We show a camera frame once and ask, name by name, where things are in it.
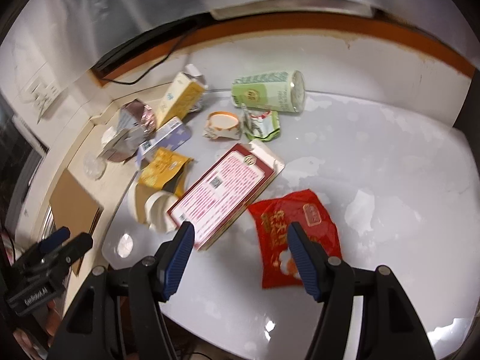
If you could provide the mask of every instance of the green wrapper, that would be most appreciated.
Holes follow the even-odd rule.
[[[240,77],[233,81],[232,98],[237,107],[245,104],[251,108],[302,112],[305,104],[303,76],[295,70]]]
[[[245,104],[241,104],[242,108],[242,125],[243,132],[248,139],[260,139],[268,142],[280,134],[280,119],[277,111],[258,112],[252,114]]]

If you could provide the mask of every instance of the cardboard sheet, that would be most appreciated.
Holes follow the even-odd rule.
[[[92,234],[103,207],[83,189],[68,170],[64,170],[50,197],[55,226],[70,229],[70,239],[80,233]],[[78,275],[82,260],[72,266]]]

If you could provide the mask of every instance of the trash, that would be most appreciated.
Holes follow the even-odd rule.
[[[167,150],[157,149],[153,161],[140,173],[138,183],[157,191],[164,190],[178,197],[183,195],[186,167],[191,158]]]
[[[162,127],[174,116],[182,120],[207,88],[203,76],[195,66],[190,64],[187,67],[186,70],[194,74],[177,73],[155,112],[157,128]]]
[[[153,161],[159,147],[174,151],[191,138],[191,132],[178,117],[173,117],[155,133],[155,137],[140,145],[137,152],[136,164],[138,168]]]
[[[280,134],[280,119],[277,111],[252,113],[245,104],[241,104],[241,109],[243,132],[248,139],[268,142]]]
[[[93,180],[98,180],[105,173],[107,162],[104,158],[94,155],[88,151],[83,157],[83,170]]]
[[[195,247],[205,250],[240,216],[285,167],[263,142],[234,145],[172,208],[180,226],[195,227]]]
[[[292,222],[299,222],[308,238],[320,243],[329,256],[342,258],[337,227],[311,190],[262,200],[251,204],[248,211],[255,220],[262,252],[262,288],[302,285],[287,245],[287,228]]]
[[[116,128],[109,128],[102,136],[104,147],[99,157],[112,162],[125,161],[155,131],[155,125],[155,115],[148,105],[138,99],[123,105]]]
[[[231,112],[217,111],[212,112],[207,117],[203,136],[210,139],[231,138],[240,139],[242,129],[237,115]]]
[[[236,107],[273,111],[302,112],[305,104],[303,75],[298,71],[279,71],[240,77],[233,81],[232,99]]]
[[[196,80],[200,81],[205,88],[208,89],[208,85],[205,82],[205,77],[202,73],[195,67],[194,64],[188,64],[185,66],[185,72],[190,76],[194,77]],[[200,112],[203,109],[203,97],[197,100],[197,102],[193,105],[192,108],[189,109],[188,113],[191,114],[193,112]]]
[[[157,193],[155,188],[147,187],[146,185],[139,184],[138,178],[136,178],[127,191],[128,210],[131,216],[138,223],[147,223],[147,215],[145,212],[145,203],[150,196]]]
[[[178,199],[173,193],[167,191],[159,191],[148,198],[145,203],[145,214],[150,228],[160,233],[169,233],[177,228],[167,211]]]

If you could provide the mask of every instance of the red snack bag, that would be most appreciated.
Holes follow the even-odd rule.
[[[320,243],[328,256],[342,258],[337,227],[311,190],[263,200],[248,210],[255,219],[262,252],[262,288],[302,285],[287,245],[287,228],[292,222],[299,222],[308,238]]]

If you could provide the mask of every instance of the green can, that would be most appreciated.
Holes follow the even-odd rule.
[[[303,75],[298,71],[275,71],[240,77],[233,81],[232,98],[237,107],[283,112],[302,112],[305,105]]]

